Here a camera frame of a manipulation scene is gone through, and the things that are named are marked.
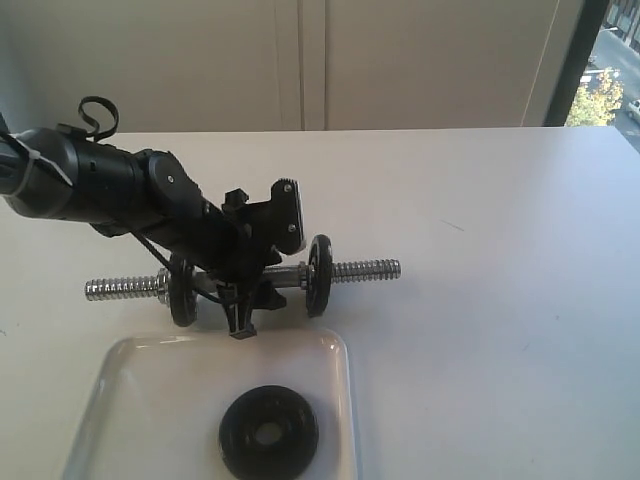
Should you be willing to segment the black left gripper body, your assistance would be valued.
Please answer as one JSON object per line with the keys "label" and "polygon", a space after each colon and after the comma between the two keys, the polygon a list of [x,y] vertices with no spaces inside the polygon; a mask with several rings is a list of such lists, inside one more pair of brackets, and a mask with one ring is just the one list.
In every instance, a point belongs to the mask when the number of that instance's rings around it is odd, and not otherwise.
{"label": "black left gripper body", "polygon": [[283,189],[249,203],[241,189],[217,207],[197,187],[148,187],[154,221],[144,226],[151,242],[221,280],[252,280],[282,262]]}

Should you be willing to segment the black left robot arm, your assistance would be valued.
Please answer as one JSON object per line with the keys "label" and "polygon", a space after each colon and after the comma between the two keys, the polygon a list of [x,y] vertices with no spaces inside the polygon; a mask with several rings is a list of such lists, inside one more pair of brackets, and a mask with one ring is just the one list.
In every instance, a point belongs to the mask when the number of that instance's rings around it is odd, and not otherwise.
{"label": "black left robot arm", "polygon": [[61,125],[2,134],[1,195],[27,218],[133,236],[164,266],[178,326],[192,325],[197,301],[206,299],[243,339],[255,332],[255,311],[286,305],[264,273],[301,245],[293,183],[276,182],[266,201],[252,203],[236,189],[214,205],[172,153],[128,152],[107,144],[102,132]]}

